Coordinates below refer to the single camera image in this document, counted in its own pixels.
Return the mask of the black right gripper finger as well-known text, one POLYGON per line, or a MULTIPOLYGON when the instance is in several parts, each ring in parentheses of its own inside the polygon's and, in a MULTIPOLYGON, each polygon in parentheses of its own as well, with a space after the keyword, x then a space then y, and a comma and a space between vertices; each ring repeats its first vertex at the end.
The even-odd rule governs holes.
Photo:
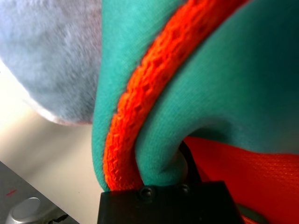
POLYGON ((187 163, 187 175, 185 178, 185 182, 187 184, 201 183, 202 180, 197 170, 197 166, 192 156, 192 153, 184 141, 181 142, 179 150, 187 163))

